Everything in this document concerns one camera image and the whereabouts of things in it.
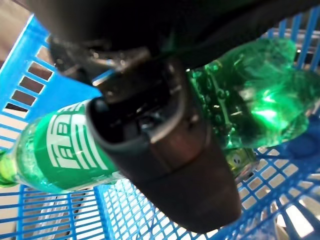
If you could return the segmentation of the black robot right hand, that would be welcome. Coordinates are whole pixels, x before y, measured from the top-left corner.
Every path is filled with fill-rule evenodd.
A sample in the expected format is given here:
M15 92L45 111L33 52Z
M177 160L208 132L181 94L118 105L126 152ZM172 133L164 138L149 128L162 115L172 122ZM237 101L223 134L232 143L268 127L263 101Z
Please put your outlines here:
M258 38L317 0L28 0L58 71L98 89L94 140L167 217L206 233L240 197L186 69Z

